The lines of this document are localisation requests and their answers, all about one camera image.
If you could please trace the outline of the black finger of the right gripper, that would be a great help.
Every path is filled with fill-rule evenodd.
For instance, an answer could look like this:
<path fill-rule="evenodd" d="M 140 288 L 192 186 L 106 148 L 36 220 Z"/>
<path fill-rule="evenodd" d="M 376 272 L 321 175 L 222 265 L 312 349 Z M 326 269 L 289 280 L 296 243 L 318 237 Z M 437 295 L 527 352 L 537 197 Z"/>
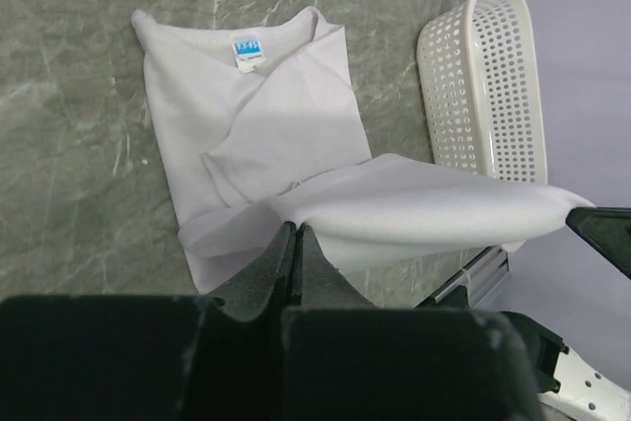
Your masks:
<path fill-rule="evenodd" d="M 566 225 L 627 278 L 631 277 L 629 208 L 577 207 Z"/>

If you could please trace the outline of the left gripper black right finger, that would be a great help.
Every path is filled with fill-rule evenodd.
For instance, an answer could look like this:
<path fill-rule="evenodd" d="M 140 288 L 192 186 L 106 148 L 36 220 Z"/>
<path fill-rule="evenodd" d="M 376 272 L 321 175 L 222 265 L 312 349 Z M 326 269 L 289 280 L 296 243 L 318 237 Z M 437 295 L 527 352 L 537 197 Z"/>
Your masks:
<path fill-rule="evenodd" d="M 284 420 L 540 420 L 526 347 L 499 313 L 335 306 L 343 277 L 299 232 L 301 302 L 282 316 Z"/>

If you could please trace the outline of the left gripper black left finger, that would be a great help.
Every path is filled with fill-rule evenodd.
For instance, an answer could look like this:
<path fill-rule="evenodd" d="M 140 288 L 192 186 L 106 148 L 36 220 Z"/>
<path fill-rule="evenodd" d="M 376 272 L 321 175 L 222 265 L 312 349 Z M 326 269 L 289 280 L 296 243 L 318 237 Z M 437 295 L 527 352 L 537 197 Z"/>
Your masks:
<path fill-rule="evenodd" d="M 5 420 L 275 420 L 296 228 L 205 296 L 21 295 L 1 305 Z"/>

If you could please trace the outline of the white t shirt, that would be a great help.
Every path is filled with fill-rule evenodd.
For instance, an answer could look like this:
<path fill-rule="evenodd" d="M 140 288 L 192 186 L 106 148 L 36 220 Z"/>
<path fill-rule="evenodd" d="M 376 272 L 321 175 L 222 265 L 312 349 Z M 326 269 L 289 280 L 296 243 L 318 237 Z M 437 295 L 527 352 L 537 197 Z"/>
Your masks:
<path fill-rule="evenodd" d="M 136 11 L 146 94 L 196 289 L 254 261 L 287 222 L 352 273 L 561 229 L 568 190 L 373 157 L 344 28 L 313 7 L 283 25 L 197 30 Z"/>

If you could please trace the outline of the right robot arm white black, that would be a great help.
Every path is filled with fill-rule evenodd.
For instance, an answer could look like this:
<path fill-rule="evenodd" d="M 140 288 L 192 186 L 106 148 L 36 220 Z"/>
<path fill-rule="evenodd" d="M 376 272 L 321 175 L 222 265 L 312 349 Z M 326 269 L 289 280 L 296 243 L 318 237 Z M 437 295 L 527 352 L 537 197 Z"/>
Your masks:
<path fill-rule="evenodd" d="M 567 226 L 630 275 L 630 210 L 576 208 Z M 628 420 L 630 392 L 597 372 L 561 336 L 524 314 L 505 312 L 526 345 L 543 405 L 571 420 Z"/>

